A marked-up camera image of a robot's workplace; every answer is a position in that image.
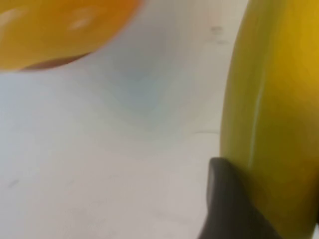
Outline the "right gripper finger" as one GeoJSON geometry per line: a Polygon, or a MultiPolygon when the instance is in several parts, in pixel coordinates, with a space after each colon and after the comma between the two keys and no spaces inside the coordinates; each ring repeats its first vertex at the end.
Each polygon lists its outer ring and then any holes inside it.
{"type": "Polygon", "coordinates": [[[212,158],[208,167],[207,217],[199,239],[280,239],[251,204],[233,165],[212,158]]]}

